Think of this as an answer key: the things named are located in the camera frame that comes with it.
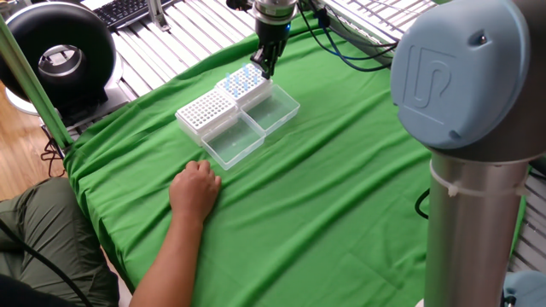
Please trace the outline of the bare person hand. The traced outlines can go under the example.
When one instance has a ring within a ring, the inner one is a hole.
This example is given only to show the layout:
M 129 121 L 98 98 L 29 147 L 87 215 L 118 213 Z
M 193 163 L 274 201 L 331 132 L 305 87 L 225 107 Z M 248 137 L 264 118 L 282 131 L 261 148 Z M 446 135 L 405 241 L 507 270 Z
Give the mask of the bare person hand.
M 169 187 L 173 218 L 204 223 L 217 200 L 221 182 L 209 161 L 189 161 Z

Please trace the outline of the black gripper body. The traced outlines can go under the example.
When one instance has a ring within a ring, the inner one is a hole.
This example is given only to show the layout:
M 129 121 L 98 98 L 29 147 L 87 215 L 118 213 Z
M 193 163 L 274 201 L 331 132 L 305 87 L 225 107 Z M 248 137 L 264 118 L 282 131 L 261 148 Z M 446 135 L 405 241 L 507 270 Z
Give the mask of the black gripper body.
M 263 55 L 282 55 L 288 39 L 291 22 L 271 25 L 261 20 L 256 21 L 258 48 Z

